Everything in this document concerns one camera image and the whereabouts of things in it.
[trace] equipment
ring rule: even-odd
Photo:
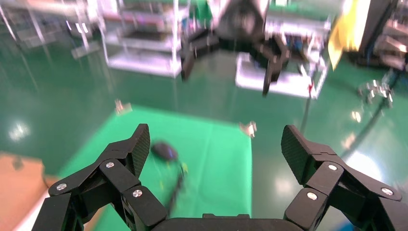
[[[164,160],[177,160],[179,157],[177,151],[168,143],[159,141],[153,144],[152,151]]]
[[[379,55],[375,54],[374,46],[377,39],[381,39],[381,33],[383,29],[386,29],[385,27],[398,4],[406,3],[404,0],[371,0],[360,49],[358,52],[350,53],[350,58],[357,64],[386,66]]]
[[[205,55],[217,50],[247,52],[267,70],[263,86],[263,95],[266,96],[271,82],[278,81],[289,58],[307,59],[302,52],[291,55],[282,35],[265,33],[269,2],[220,1],[218,15],[213,15],[212,27],[197,30],[182,44],[182,80],[188,80],[195,60]]]
[[[27,11],[33,28],[20,30],[20,23],[13,22],[13,12]],[[17,45],[37,47],[58,40],[57,34],[61,32],[61,24],[72,28],[70,23],[75,22],[77,35],[82,38],[83,46],[74,48],[71,53],[75,59],[97,51],[99,45],[88,41],[87,31],[91,31],[86,24],[97,24],[97,4],[93,0],[76,2],[73,1],[46,1],[46,0],[2,0],[0,2],[0,14],[9,30],[10,35]],[[50,23],[43,24],[43,16],[46,15]]]
[[[401,194],[347,166],[327,145],[307,141],[293,125],[283,130],[282,153],[299,184],[284,219],[248,215],[166,219],[166,209],[138,180],[150,147],[149,129],[140,124],[131,138],[110,143],[88,167],[49,189],[33,231],[77,231],[97,209],[111,203],[135,230],[312,231],[329,206],[365,230],[406,231],[408,205]]]
[[[170,146],[170,144],[164,142],[164,141],[158,141],[155,144],[153,144],[152,146],[152,152],[154,154],[156,154],[158,157],[166,160],[166,161],[177,161],[179,162],[179,154],[177,153],[177,151]],[[179,194],[179,190],[182,187],[183,184],[183,180],[184,180],[184,169],[183,169],[183,165],[179,162],[180,164],[180,168],[181,168],[181,172],[178,175],[177,178],[177,182],[176,182],[176,186],[171,194],[170,200],[166,205],[167,208],[167,212],[170,215],[170,212],[174,206],[174,203],[176,202],[176,198]]]
[[[388,107],[393,106],[393,89],[407,71],[408,53],[405,53],[404,56],[404,59],[393,55],[380,56],[381,62],[391,69],[385,74],[381,83],[374,80],[365,83],[358,89],[359,94],[365,96],[367,103],[372,103],[372,99],[378,95],[387,99]]]
[[[181,71],[181,33],[189,20],[190,0],[186,4],[179,0],[112,2],[114,9],[104,12],[100,23],[107,65],[177,77]]]

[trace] metal shelf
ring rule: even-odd
[[[10,14],[12,14],[13,11],[27,11],[34,27],[30,30],[13,31],[12,26],[16,27],[15,30],[17,30],[18,28],[17,25],[9,23],[7,19],[8,11],[11,11]],[[28,47],[35,47],[56,41],[56,34],[64,31],[59,26],[41,25],[41,20],[37,19],[38,14],[52,16],[50,17],[50,20],[52,21],[57,18],[59,22],[75,21],[78,22],[79,25],[83,26],[85,23],[95,21],[95,17],[91,18],[91,15],[96,15],[96,9],[89,7],[88,3],[82,0],[68,3],[49,1],[3,0],[2,2],[0,2],[0,14],[7,26],[7,29],[9,30],[10,35],[16,42],[22,41]],[[85,33],[81,33],[81,37],[84,44],[84,50],[80,53],[82,55],[85,55],[91,51],[95,51],[94,47],[89,47],[88,39]]]
[[[111,31],[105,35],[105,43],[116,46],[126,46],[130,48],[138,48],[152,51],[167,51],[172,52],[173,49],[173,35],[167,35],[163,40],[153,41],[137,38],[121,38],[118,31]],[[181,39],[177,40],[176,50],[181,49]]]
[[[101,30],[106,63],[115,69],[175,78],[181,72],[181,60],[178,56],[178,51],[181,49],[180,22],[189,17],[190,0],[187,6],[181,7],[178,0],[174,0],[173,4],[160,3],[156,5],[158,10],[153,10],[151,7],[148,12],[145,8],[152,4],[146,2],[144,5],[138,2],[127,8],[123,7],[122,3],[118,4],[119,15],[110,15],[109,21],[121,22],[121,25],[107,32]],[[152,32],[151,28],[147,31],[143,28],[149,23],[156,25],[157,36],[163,36],[163,38],[144,39],[137,34],[137,31]],[[166,35],[166,32],[162,33],[161,30],[169,28],[169,24],[171,24],[171,31]],[[107,45],[120,46],[122,50],[110,56]]]
[[[315,59],[319,62],[309,63],[306,68],[303,64],[289,63],[296,65],[299,71],[282,71],[278,81],[271,83],[269,92],[317,99],[329,69],[329,62],[320,57],[318,52],[317,55]],[[248,53],[239,53],[235,84],[240,88],[262,91],[265,72],[265,69],[255,65]]]
[[[173,62],[171,54],[148,51],[122,51],[109,58],[108,66],[114,69],[149,73],[175,78],[181,72],[181,60]]]
[[[315,35],[327,40],[331,25],[330,18],[326,21],[316,21],[274,12],[268,14],[266,18],[265,33],[283,33],[304,37]]]
[[[386,55],[403,61],[403,54],[408,51],[407,19],[407,1],[401,1],[375,41],[374,53],[376,55],[381,57]]]
[[[122,9],[120,12],[124,17],[136,17],[136,18],[143,18],[147,21],[166,21],[166,22],[173,22],[175,18],[174,11],[166,11],[163,14],[159,13],[149,13],[145,11],[138,11],[137,9]],[[189,17],[189,8],[179,7],[178,9],[178,21],[182,21],[184,18]]]

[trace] machine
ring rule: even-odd
[[[267,35],[265,24],[269,0],[221,0],[211,28],[190,35],[183,46],[181,77],[189,78],[194,61],[217,50],[250,53],[266,74],[263,95],[276,82],[290,58],[306,59],[302,51],[291,52],[283,35]]]

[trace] white shelving unit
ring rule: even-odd
[[[110,68],[175,78],[181,72],[180,24],[189,17],[190,1],[179,6],[169,3],[136,2],[126,6],[118,2],[117,24],[109,28],[112,15],[105,18],[102,31],[103,50]],[[119,49],[111,54],[108,46]]]
[[[271,83],[269,92],[302,98],[317,99],[330,68],[327,48],[324,47],[331,30],[331,21],[313,21],[284,14],[273,13],[267,17],[266,36],[281,34],[309,39],[303,44],[310,62],[290,60],[278,81]],[[258,67],[248,53],[237,58],[235,84],[240,88],[262,91],[266,70]]]

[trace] green mat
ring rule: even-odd
[[[203,213],[251,214],[251,140],[235,124],[133,106],[128,114],[112,114],[59,176],[66,177],[93,163],[108,143],[129,138],[139,123],[149,125],[152,143],[169,142],[188,167],[172,217],[200,218]],[[178,173],[176,163],[149,154],[140,180],[166,203]],[[96,230],[128,228],[111,206],[107,206]]]

